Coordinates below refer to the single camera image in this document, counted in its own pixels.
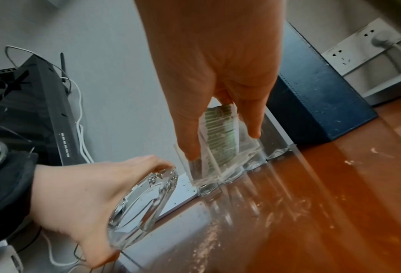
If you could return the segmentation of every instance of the crystal ashtray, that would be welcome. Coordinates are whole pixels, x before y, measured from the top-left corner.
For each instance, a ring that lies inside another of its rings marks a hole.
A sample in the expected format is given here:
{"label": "crystal ashtray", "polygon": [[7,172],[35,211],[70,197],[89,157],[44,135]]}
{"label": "crystal ashtray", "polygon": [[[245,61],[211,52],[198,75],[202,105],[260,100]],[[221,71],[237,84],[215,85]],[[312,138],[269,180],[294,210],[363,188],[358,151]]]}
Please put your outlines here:
{"label": "crystal ashtray", "polygon": [[175,170],[152,173],[118,203],[108,223],[112,247],[123,250],[148,234],[176,188]]}

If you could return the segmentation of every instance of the hand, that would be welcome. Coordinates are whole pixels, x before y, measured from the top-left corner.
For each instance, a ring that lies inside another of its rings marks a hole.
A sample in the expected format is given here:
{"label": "hand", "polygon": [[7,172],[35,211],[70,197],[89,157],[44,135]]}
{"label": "hand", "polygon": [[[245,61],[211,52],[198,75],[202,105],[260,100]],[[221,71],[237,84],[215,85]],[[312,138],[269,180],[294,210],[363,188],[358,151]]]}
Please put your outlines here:
{"label": "hand", "polygon": [[136,0],[179,147],[200,154],[198,120],[212,96],[234,102],[260,137],[281,58],[284,0]]}
{"label": "hand", "polygon": [[116,260],[107,224],[118,202],[151,172],[173,168],[156,156],[120,163],[67,167],[38,165],[34,174],[31,217],[42,227],[69,235],[79,243],[88,265]]}

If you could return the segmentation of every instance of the wall outlet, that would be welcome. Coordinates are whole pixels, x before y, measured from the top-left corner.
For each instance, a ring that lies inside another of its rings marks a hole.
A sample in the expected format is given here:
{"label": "wall outlet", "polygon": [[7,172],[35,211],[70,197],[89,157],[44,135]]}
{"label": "wall outlet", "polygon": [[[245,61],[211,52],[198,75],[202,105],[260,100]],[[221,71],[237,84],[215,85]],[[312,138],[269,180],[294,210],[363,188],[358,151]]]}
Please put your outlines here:
{"label": "wall outlet", "polygon": [[381,31],[391,33],[392,43],[401,41],[401,33],[378,18],[323,53],[322,56],[340,75],[345,76],[385,51],[384,48],[371,44],[373,36]]}

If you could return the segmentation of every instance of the black sleeve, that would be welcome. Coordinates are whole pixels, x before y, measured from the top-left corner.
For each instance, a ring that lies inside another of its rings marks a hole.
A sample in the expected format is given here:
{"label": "black sleeve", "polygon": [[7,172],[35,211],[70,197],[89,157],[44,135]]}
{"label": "black sleeve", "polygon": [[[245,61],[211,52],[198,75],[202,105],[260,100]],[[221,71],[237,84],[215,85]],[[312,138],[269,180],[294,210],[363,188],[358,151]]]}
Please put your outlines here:
{"label": "black sleeve", "polygon": [[9,152],[0,165],[0,241],[29,214],[37,159],[34,153]]}

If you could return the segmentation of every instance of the wooden tabletop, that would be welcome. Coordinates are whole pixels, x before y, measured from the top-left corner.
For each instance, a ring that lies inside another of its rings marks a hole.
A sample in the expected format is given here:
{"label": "wooden tabletop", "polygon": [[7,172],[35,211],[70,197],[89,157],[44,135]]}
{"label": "wooden tabletop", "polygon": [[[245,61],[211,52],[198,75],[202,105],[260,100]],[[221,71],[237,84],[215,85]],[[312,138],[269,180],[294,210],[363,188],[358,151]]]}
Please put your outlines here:
{"label": "wooden tabletop", "polygon": [[126,253],[153,273],[401,272],[401,99],[158,223]]}

